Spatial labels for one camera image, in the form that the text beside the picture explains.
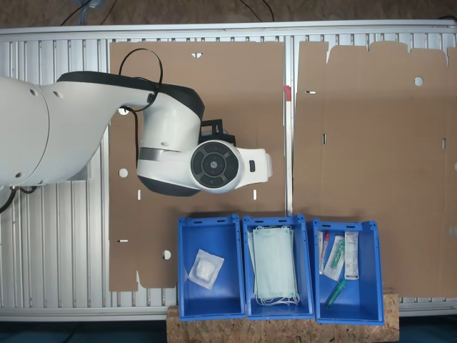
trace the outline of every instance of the flattened cardboard box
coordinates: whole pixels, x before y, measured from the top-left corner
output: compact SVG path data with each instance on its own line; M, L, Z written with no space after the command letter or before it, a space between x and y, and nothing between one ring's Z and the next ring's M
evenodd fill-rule
M236 136L241 148L265 149L272 158L273 176L265 184L226 194L200 192L190 198L155 194L136 176L134 118L115 114L109 157L109 289L114 292L136 291L137 271L143 287L175 287L179 217L216 217L221 212L284 214L283 44L114 43L111 73L117 74L124 57L140 47L160 56L164 83L197 91L206 106L204 120L223 119L224 129ZM125 63L122 74L156 81L156 57L147 51L136 52ZM122 168L129 172L126 178L119 177ZM254 189L257 200L253 199ZM162 259L165 250L171 252L169 260Z
M378 222L386 284L457 297L457 51L327 51L300 45L294 212Z

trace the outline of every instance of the green syringe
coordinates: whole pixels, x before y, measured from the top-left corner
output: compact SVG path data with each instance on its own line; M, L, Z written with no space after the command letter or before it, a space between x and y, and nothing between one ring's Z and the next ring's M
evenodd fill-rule
M336 288L333 290L333 292L330 294L330 296L328 297L327 299L327 307L330 307L336 300L336 298L338 297L338 295L340 294L340 292L343 290L343 288L346 286L346 280L343 279L343 281L341 281L338 286L336 286Z
M340 258L341 258L341 256L343 256L343 253L344 253L344 239L342 239L338 243L338 248L336 248L335 256L333 257L333 260L330 265L330 267L332 269L335 269L338 266L338 263L340 262Z

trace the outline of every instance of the green face mask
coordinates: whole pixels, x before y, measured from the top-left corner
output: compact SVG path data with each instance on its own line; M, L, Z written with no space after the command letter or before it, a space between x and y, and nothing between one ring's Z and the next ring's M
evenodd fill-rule
M252 232L249 249L253 259L257 302L262 305L297 304L293 230L290 227L258 227Z

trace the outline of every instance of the blue plastic bin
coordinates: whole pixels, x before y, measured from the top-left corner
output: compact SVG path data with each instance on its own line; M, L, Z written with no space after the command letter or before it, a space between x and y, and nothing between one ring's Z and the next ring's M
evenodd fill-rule
M293 260L300 302L298 305L278 304L261 306L257 304L254 294L254 271L249 254L248 232L258 226L282 227L289 225L293 229ZM313 293L311 288L311 271L306 242L305 217L301 214L293 217L279 218L243 218L244 270L246 284L247 314L250 320L262 319L313 319Z
M378 226L375 222L335 223L314 219L306 223L310 246L316 321L325 324L384 325L383 280L381 275L381 248ZM324 262L333 246L336 235L358 231L358 280L347 280L346 287L336 301L326 301L337 282L319 274L318 231L328 231L329 241ZM340 281L344 279L344 268Z
M240 219L179 219L179 318L181 321L232 319L246 316ZM224 259L210 291L188 279L199 249Z

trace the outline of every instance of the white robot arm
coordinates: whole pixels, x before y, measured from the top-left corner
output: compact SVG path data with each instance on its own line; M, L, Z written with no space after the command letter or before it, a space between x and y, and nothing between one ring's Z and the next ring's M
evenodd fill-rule
M0 77L0 184L40 186L78 173L122 106L146 106L151 81L92 71L62 75L37 86ZM151 191L191 196L224 193L267 182L271 158L263 149L224 141L199 144L204 104L190 88L162 84L146 109L138 160L139 179Z

